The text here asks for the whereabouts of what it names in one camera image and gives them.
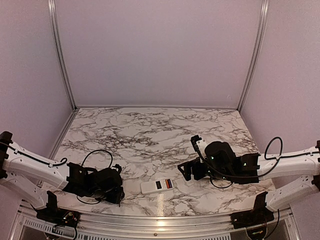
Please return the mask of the white battery cover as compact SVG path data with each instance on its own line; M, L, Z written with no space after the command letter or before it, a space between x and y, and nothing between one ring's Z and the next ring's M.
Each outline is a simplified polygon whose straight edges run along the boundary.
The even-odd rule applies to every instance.
M184 182L188 187L194 185L194 181L193 180L184 180Z

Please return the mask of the white remote control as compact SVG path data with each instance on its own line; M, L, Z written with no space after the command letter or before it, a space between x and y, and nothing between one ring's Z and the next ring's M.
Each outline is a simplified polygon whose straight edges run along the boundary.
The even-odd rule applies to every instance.
M170 180L172 183L172 188L167 189L166 187L165 180L168 180L168 179L169 178L142 182L140 184L141 193L144 195L148 195L148 194L155 194L155 193L161 193L161 192L173 190L174 185L171 179Z

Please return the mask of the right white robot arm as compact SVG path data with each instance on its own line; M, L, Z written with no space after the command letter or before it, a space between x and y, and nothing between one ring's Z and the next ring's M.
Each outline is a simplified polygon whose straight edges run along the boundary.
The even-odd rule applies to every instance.
M320 146L278 154L248 153L237 156L227 142L206 143L199 136L191 140L198 154L194 160L177 166L186 181L209 177L211 181L227 180L232 184L247 185L278 177L298 176L285 186L256 196L254 208L247 219L258 224L283 206L320 191Z

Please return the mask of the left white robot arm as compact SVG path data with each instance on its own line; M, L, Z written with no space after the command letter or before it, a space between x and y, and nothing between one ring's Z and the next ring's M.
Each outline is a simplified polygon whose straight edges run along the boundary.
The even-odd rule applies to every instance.
M31 181L32 178L47 183L79 198L92 198L111 204L120 204L125 196L122 167L118 164L97 170L69 162L42 157L19 146L12 140L12 133L0 134L0 183L17 192L36 210L42 210L53 223L63 219L63 211L49 199L56 195L47 192Z

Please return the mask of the purple battery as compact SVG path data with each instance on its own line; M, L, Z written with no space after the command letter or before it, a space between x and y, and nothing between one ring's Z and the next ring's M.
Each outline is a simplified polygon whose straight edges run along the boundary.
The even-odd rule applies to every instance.
M167 182L167 187L168 187L169 189L173 188L173 185L172 185L172 182L171 182L170 179L167 179L166 182Z

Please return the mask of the orange battery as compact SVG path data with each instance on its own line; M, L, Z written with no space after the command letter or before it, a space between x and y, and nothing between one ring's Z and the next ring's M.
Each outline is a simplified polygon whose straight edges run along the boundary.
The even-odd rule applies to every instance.
M168 179L166 179L165 180L165 184L166 184L166 188L167 189L170 189L171 187L170 187L170 183L169 183L169 180Z

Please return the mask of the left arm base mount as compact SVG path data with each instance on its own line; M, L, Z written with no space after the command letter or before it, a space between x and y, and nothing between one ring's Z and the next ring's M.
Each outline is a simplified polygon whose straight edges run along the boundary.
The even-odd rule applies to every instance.
M45 208L36 209L36 217L55 224L56 226L67 226L76 228L80 219L80 213L75 210L69 210L58 207L57 196L51 191L47 191L47 203Z

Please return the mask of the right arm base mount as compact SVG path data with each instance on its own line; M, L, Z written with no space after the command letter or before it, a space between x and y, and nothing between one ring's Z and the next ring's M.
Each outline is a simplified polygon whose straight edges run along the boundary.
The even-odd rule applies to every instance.
M267 209L266 195L266 191L258 194L252 209L234 212L230 215L234 229L266 224L275 219L273 211Z

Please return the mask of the front aluminium rail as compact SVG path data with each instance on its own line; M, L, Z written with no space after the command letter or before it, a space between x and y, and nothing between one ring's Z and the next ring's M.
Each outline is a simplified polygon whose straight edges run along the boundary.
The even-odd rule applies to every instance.
M125 216L83 211L77 228L56 228L36 218L22 201L9 232L10 240L247 240L245 228L235 229L227 213L198 216Z

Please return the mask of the left aluminium frame post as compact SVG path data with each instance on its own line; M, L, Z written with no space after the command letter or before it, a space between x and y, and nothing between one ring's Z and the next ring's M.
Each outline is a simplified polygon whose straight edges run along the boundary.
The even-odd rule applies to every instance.
M67 99L70 105L71 110L74 112L77 110L77 106L75 103L75 99L72 93L72 88L69 80L69 75L67 71L67 66L64 59L63 48L60 38L59 32L59 23L58 23L58 16L56 10L56 1L55 0L48 0L48 11L49 11L49 18L50 24L52 29L53 41L55 46L55 51L57 55L58 65L62 76L63 85L66 91Z

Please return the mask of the aluminium frame post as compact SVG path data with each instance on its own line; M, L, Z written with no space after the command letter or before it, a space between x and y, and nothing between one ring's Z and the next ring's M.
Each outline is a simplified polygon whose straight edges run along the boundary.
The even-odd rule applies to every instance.
M72 88L69 80L69 75L67 71L67 66L64 59L63 48L60 38L59 32L59 23L58 23L58 16L56 10L56 1L55 0L48 0L48 11L49 11L49 18L50 24L52 29L53 41L55 46L55 51L57 55L58 65L62 76L63 85L66 91L67 99L70 105L71 110L74 112L77 110L77 106L75 103L75 99L72 93Z
M259 55L262 49L262 45L264 42L266 27L267 27L267 20L268 20L268 12L269 12L269 6L270 1L269 0L262 0L261 1L261 8L260 8L260 14L259 14L259 20L258 20L258 26L257 26L257 33L255 37L255 42L253 46L253 52L251 56L251 60L249 63L248 71L246 74L246 78L244 81L244 85L242 88L242 92L240 95L240 99L237 105L237 111L239 113L242 112L245 106L246 99L248 97L251 84L254 79L254 74L257 66L257 62L259 59Z

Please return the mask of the right aluminium frame post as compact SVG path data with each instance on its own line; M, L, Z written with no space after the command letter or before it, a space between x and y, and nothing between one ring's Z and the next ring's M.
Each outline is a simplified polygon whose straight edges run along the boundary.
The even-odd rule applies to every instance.
M255 42L253 46L253 52L251 56L251 60L249 63L248 71L246 74L246 78L244 81L244 85L242 88L242 92L240 95L240 99L237 105L237 111L239 113L242 112L245 106L246 99L248 97L251 84L254 79L254 74L257 66L257 62L259 59L259 55L262 49L262 45L264 42L266 27L267 27L267 20L268 20L268 12L269 12L269 6L270 1L269 0L262 0L261 1L261 8L260 8L260 14L259 14L259 20L258 20L258 26L257 26L257 33L255 37Z

